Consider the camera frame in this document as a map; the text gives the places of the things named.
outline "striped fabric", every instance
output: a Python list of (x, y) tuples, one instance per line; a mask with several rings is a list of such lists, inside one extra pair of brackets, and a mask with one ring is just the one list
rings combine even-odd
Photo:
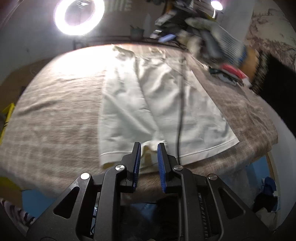
[(14, 206), (9, 201), (4, 200), (3, 198), (0, 198), (0, 203), (4, 207), (7, 215), (14, 225), (23, 235), (26, 235), (29, 227), (35, 222), (35, 218), (21, 208)]

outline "beige bedsheet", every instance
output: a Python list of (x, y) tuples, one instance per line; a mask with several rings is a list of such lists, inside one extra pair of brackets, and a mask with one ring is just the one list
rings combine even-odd
[[(144, 55), (152, 51), (176, 58), (177, 48), (120, 45)], [(97, 174), (98, 117), (106, 64), (111, 46), (95, 46), (56, 57), (27, 87), (0, 146), (0, 175), (23, 189), (37, 188), (57, 196), (81, 173)], [(225, 116), (239, 143), (211, 158), (187, 165), (196, 174), (235, 172), (263, 156), (277, 143), (277, 131), (249, 89), (216, 80), (189, 54), (187, 61), (203, 88)], [(140, 175), (126, 201), (162, 197), (157, 173)]]

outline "black cable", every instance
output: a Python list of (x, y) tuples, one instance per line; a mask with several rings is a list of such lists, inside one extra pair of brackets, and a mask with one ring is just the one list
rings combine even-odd
[(186, 58), (183, 53), (183, 58), (181, 60), (181, 81), (180, 81), (180, 116), (179, 116), (179, 124), (178, 124), (178, 138), (177, 138), (177, 163), (180, 165), (180, 138), (182, 133), (182, 126), (183, 126), (183, 116), (184, 116), (184, 81), (185, 81), (185, 65)]
[(93, 227), (91, 228), (91, 234), (94, 234), (94, 226), (95, 225), (93, 225)]

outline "folded garment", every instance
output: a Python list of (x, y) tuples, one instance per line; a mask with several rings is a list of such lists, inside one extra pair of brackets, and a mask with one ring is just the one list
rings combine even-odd
[(136, 141), (142, 145), (142, 172), (157, 170), (156, 151), (160, 142), (165, 143), (168, 154), (177, 155), (179, 86), (183, 79), (181, 165), (214, 156), (239, 142), (181, 57), (167, 58), (159, 53), (143, 57), (118, 47), (113, 50), (99, 120), (102, 165), (119, 162), (131, 152)]

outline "blue gripper pad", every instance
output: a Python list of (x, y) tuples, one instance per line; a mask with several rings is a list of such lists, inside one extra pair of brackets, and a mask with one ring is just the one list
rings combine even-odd
[(166, 181), (165, 181), (165, 167), (163, 163), (163, 156), (161, 153), (160, 144), (157, 146), (157, 160), (158, 160), (158, 168), (159, 168), (159, 176), (160, 176), (160, 185), (165, 193), (166, 191)]
[(141, 144), (139, 144), (136, 163), (133, 168), (133, 189), (135, 191), (138, 184), (139, 170), (140, 170), (140, 161), (141, 161)]

